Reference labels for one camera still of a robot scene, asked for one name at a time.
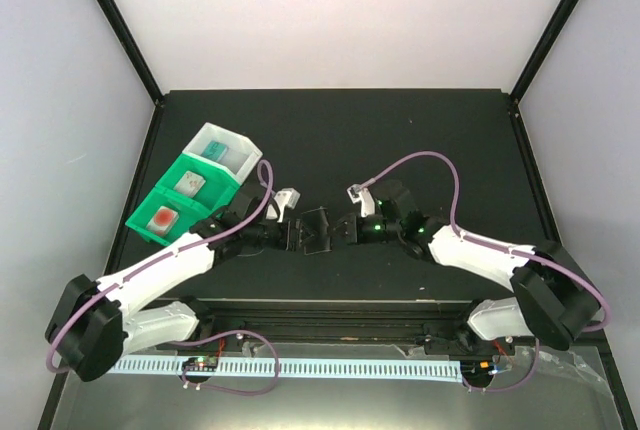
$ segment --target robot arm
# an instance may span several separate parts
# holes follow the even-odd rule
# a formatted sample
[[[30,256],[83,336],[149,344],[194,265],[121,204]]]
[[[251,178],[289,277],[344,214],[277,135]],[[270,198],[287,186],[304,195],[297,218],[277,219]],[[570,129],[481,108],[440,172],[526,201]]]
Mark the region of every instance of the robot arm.
[[[461,268],[514,293],[500,301],[485,300],[466,315],[465,326],[482,340],[535,336],[544,345],[566,350],[600,309],[589,292],[534,260],[556,262],[588,281],[558,243],[514,245],[456,232],[448,222],[423,215],[408,190],[394,180],[379,182],[370,191],[353,186],[347,193],[361,205],[359,214],[346,215],[336,227],[347,243],[397,241],[413,258]]]
[[[312,239],[314,232],[301,220],[285,218],[300,194],[294,189],[276,193],[263,219],[256,219],[226,238],[179,251],[187,245],[222,233],[244,220],[263,198],[259,185],[245,184],[219,215],[196,223],[188,233],[145,260],[96,281],[80,275],[65,288],[45,337],[51,343],[78,308],[94,295],[114,285],[64,335],[57,351],[83,381],[105,374],[123,355],[166,342],[189,339],[202,321],[197,301],[174,302],[142,310],[180,283],[237,256],[244,245],[294,251]],[[159,259],[164,254],[171,256]],[[153,264],[149,270],[141,267]]]

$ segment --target black platform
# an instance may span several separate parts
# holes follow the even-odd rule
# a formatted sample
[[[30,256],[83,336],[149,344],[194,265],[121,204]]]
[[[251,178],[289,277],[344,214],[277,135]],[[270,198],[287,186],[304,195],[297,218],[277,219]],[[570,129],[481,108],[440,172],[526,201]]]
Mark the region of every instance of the black platform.
[[[276,188],[302,194],[296,210],[353,209],[346,188],[417,150],[449,156],[460,173],[458,221],[513,242],[543,238],[524,165],[497,90],[178,91],[166,100],[138,203],[203,123],[247,135],[273,164]],[[393,177],[427,213],[447,217],[453,182],[444,164],[418,159]],[[128,231],[118,268],[156,252]],[[395,245],[304,256],[267,250],[236,258],[168,296],[275,300],[471,300],[508,293],[454,268],[408,258]]]

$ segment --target green storage bin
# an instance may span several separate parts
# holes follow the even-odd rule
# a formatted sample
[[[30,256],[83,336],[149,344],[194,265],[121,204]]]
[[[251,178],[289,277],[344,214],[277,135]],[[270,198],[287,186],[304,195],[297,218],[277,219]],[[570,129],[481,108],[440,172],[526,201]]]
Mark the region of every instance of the green storage bin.
[[[169,170],[160,178],[156,187],[173,189],[187,171],[196,173],[205,179],[203,187],[192,197],[192,200],[208,210],[207,215],[203,218],[221,206],[227,205],[240,188],[238,182],[228,173],[185,154],[180,155],[173,162]]]
[[[164,237],[159,237],[146,228],[161,206],[170,208],[180,215],[169,233]],[[129,217],[126,225],[138,232],[147,242],[154,241],[167,246],[176,241],[183,233],[189,231],[189,228],[194,223],[208,217],[210,214],[211,212],[207,208],[189,197],[185,197],[168,188],[155,187]]]

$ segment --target wire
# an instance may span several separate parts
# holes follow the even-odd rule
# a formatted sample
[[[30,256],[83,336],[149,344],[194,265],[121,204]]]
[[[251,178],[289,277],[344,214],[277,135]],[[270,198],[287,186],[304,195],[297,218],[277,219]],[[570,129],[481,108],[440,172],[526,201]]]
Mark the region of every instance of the wire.
[[[221,387],[220,385],[210,385],[210,384],[204,384],[204,383],[196,384],[193,382],[189,382],[187,380],[187,371],[191,367],[187,367],[182,371],[182,377],[181,377],[182,382],[188,386],[194,386],[197,388],[206,388],[209,390],[217,390],[219,392],[231,393],[233,395],[240,395],[241,397],[257,397],[258,395],[264,395],[265,393],[268,393],[271,390],[273,390],[274,387],[278,384],[278,377],[280,376],[280,359],[278,357],[278,352],[276,352],[276,349],[273,347],[272,343],[269,340],[267,340],[265,337],[260,335],[259,333],[255,333],[250,330],[230,330],[228,332],[218,333],[217,335],[213,335],[211,337],[205,338],[203,340],[198,340],[196,342],[171,342],[171,344],[177,345],[179,347],[198,347],[200,345],[215,342],[216,340],[219,340],[221,338],[226,338],[226,337],[230,337],[232,335],[237,335],[237,334],[247,335],[247,336],[256,338],[260,340],[262,343],[264,343],[267,346],[267,348],[269,348],[269,350],[271,351],[273,355],[273,359],[275,360],[275,365],[274,365],[273,377],[271,378],[271,382],[269,382],[267,386],[265,386],[264,388],[261,388],[260,390],[235,390],[233,388]]]
[[[573,280],[575,283],[580,285],[587,292],[589,292],[593,296],[593,298],[595,298],[598,301],[598,304],[600,305],[600,307],[604,312],[604,316],[602,317],[601,322],[595,325],[590,325],[585,327],[583,329],[583,332],[595,332],[598,330],[602,330],[604,327],[606,327],[609,324],[609,322],[611,321],[611,314],[612,314],[611,306],[605,300],[602,294],[591,283],[587,282],[581,276],[576,275],[571,270],[561,265],[558,265],[556,262],[549,260],[547,258],[514,249],[512,246],[509,246],[509,245],[500,245],[498,243],[488,242],[482,238],[478,238],[478,236],[471,235],[468,232],[461,230],[460,227],[458,227],[456,223],[456,210],[458,207],[458,200],[460,198],[460,177],[458,176],[458,171],[456,170],[456,167],[453,164],[453,162],[443,154],[439,152],[431,152],[431,151],[411,153],[405,157],[402,157],[400,160],[396,161],[395,163],[392,163],[387,168],[385,168],[382,172],[380,172],[378,175],[364,182],[362,185],[360,185],[360,187],[367,188],[368,186],[372,185],[373,183],[378,181],[380,178],[384,177],[386,174],[388,174],[392,170],[402,165],[403,163],[408,162],[409,160],[416,157],[438,158],[442,160],[444,163],[446,163],[447,166],[449,167],[449,170],[451,170],[451,174],[453,175],[453,199],[451,201],[451,211],[449,212],[449,220],[451,222],[451,229],[458,237],[460,237],[462,240],[465,240],[467,242],[475,243],[476,245],[480,245],[485,248],[496,250],[498,252],[510,253],[511,255],[514,255],[517,257],[523,257],[528,260],[533,260],[534,262],[538,262],[546,267],[551,268],[552,270],[555,270],[558,273],[561,273],[565,277]]]
[[[494,340],[493,346],[498,349],[501,355],[504,355],[507,358],[507,360],[509,360],[509,362],[513,364],[513,358],[511,358],[510,355],[507,355],[507,352],[504,351],[504,349],[502,348],[502,345],[500,345],[500,342],[498,342],[497,340]]]
[[[222,351],[224,350],[225,345],[227,341],[224,338],[221,338],[220,341],[218,342],[218,353],[216,354],[216,357],[220,358],[222,356]]]
[[[258,255],[262,254],[262,252],[264,252],[264,248],[261,248],[259,252],[255,253],[240,253],[238,257],[257,257]]]
[[[260,213],[264,210],[265,206],[269,202],[269,199],[271,198],[271,191],[273,190],[273,182],[274,182],[273,168],[271,167],[271,164],[267,160],[260,160],[258,162],[257,172],[258,172],[258,175],[259,175],[260,179],[263,179],[263,177],[262,177],[262,169],[263,168],[266,168],[266,170],[267,170],[267,178],[268,178],[268,180],[266,181],[267,190],[266,190],[266,192],[264,194],[264,197],[262,198],[262,201],[260,202],[260,205],[258,205],[258,208],[256,208],[255,211],[251,215],[249,215],[247,218],[245,218],[242,222],[240,222],[236,226],[234,226],[234,227],[232,227],[232,228],[230,228],[228,230],[225,230],[224,232],[219,233],[218,235],[214,235],[212,237],[205,238],[205,239],[199,240],[197,242],[190,243],[188,245],[184,245],[184,246],[178,248],[178,253],[185,252],[187,250],[190,250],[192,248],[198,247],[200,245],[205,245],[207,243],[211,243],[211,242],[215,242],[217,240],[221,240],[223,238],[228,237],[229,235],[233,235],[235,232],[237,232],[237,231],[243,229],[244,227],[246,227],[247,225],[249,225],[249,223],[251,223],[252,220],[254,220],[258,215],[260,215]],[[140,267],[136,268],[131,273],[127,274],[122,279],[123,284],[126,283],[126,282],[129,282],[133,277],[135,277],[136,275],[139,275],[141,272],[153,267],[157,263],[159,263],[159,262],[161,262],[161,261],[163,261],[163,260],[165,260],[165,259],[167,259],[169,257],[172,257],[173,255],[174,255],[173,252],[166,252],[166,253],[163,253],[162,255],[159,255],[156,258],[153,258],[152,260],[146,262],[145,264],[143,264]],[[65,372],[69,371],[69,367],[67,367],[67,366],[65,366],[65,367],[56,367],[54,365],[54,363],[53,363],[53,358],[55,356],[56,350],[58,349],[58,346],[60,345],[60,342],[67,335],[67,333],[69,333],[69,330],[71,330],[73,325],[91,307],[95,306],[103,297],[105,297],[107,294],[109,294],[110,292],[114,291],[116,288],[119,288],[119,287],[120,287],[119,284],[114,283],[113,285],[110,285],[109,287],[105,288],[101,292],[99,292],[96,295],[94,295],[93,297],[91,297],[62,326],[60,331],[56,334],[55,338],[51,342],[51,346],[49,347],[49,350],[47,351],[47,357],[46,357],[46,360],[45,360],[45,365],[46,365],[47,369],[50,372],[52,372],[52,373],[65,373]]]
[[[464,377],[462,377],[462,384],[465,387],[467,387],[470,391],[477,390],[477,391],[486,392],[486,393],[503,393],[503,392],[510,392],[512,390],[516,390],[522,387],[523,385],[525,385],[529,380],[531,380],[531,377],[533,377],[533,375],[536,373],[536,370],[538,369],[538,364],[540,363],[540,340],[538,340],[537,338],[536,338],[536,344],[534,349],[535,350],[533,354],[533,361],[531,362],[531,367],[529,367],[529,371],[524,377],[522,377],[521,380],[514,383],[513,385],[509,385],[508,387],[502,387],[502,388],[478,388],[478,387],[473,387],[469,382],[467,382],[467,379]]]

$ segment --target small block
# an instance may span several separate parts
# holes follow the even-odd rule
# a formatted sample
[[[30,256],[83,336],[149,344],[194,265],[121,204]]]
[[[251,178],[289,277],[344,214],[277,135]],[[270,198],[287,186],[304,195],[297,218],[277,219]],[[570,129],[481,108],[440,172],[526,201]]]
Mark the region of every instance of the small block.
[[[147,223],[147,230],[159,237],[164,237],[178,221],[180,215],[175,210],[161,206],[153,218]]]
[[[182,178],[178,180],[178,183],[176,183],[173,189],[176,192],[181,193],[185,197],[193,198],[205,183],[206,180],[203,177],[201,177],[197,173],[187,171],[182,176]]]
[[[224,143],[211,141],[202,152],[202,156],[214,162],[219,162],[227,153],[228,147]]]

